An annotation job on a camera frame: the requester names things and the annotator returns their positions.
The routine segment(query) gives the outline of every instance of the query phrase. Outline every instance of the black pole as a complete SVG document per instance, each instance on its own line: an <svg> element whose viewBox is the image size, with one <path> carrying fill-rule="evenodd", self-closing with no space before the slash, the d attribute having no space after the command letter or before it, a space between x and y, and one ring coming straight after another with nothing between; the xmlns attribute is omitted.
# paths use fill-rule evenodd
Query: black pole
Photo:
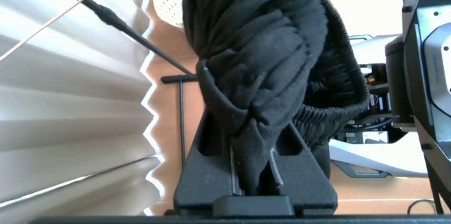
<svg viewBox="0 0 451 224"><path fill-rule="evenodd" d="M183 81L182 79L178 82L179 86L179 98L178 104L180 107L180 150L182 154L182 170L185 167L185 112L183 107Z"/></svg>
<svg viewBox="0 0 451 224"><path fill-rule="evenodd" d="M110 8L99 5L93 0L84 0L82 4L91 9L91 11L93 11L100 18L100 20L106 23L107 25L111 25L115 27L117 30L124 32L127 36L129 36L136 42L140 43L142 46L153 51L156 55L162 57L162 59L168 61L171 65L175 66L177 69L181 70L182 72L186 73L189 76L194 77L194 75L185 66L181 65L174 58L165 54L162 50L160 50L158 47L149 42L149 40L145 39L142 35L137 34L136 31L134 31L130 26L127 25L126 22L120 19Z"/></svg>

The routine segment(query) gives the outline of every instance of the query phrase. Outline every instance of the black fabric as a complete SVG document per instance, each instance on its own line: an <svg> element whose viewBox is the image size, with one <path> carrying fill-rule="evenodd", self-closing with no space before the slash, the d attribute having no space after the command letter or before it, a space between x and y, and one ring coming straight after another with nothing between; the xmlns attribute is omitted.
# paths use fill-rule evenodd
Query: black fabric
<svg viewBox="0 0 451 224"><path fill-rule="evenodd" d="M315 151L366 108L362 74L327 0L183 0L183 12L206 107L230 137L247 194L257 193L290 121Z"/></svg>

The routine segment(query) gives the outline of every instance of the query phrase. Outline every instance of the crumpled fabric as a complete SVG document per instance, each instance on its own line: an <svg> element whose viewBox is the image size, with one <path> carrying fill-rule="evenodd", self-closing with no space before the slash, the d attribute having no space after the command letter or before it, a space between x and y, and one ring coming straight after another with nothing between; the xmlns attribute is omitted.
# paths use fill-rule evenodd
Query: crumpled fabric
<svg viewBox="0 0 451 224"><path fill-rule="evenodd" d="M258 194L289 123L314 149L366 109L368 90L328 0L183 0L183 21L246 194Z"/></svg>

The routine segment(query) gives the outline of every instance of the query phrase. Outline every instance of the black cloth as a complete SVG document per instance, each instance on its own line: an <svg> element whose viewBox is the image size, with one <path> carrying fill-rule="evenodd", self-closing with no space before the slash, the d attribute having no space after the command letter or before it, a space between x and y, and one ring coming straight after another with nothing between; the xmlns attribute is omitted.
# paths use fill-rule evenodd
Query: black cloth
<svg viewBox="0 0 451 224"><path fill-rule="evenodd" d="M183 0L183 20L206 107L230 138L247 194L288 123L315 150L368 104L328 0Z"/></svg>

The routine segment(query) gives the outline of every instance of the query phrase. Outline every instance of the pleated curtain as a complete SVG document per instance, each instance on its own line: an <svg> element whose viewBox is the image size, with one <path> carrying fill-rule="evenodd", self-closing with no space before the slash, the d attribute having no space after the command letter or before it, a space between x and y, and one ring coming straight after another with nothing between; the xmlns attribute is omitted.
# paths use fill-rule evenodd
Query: pleated curtain
<svg viewBox="0 0 451 224"><path fill-rule="evenodd" d="M95 1L152 30L146 0ZM74 3L0 0L0 55ZM0 223L139 215L159 200L152 55L79 5L0 61Z"/></svg>

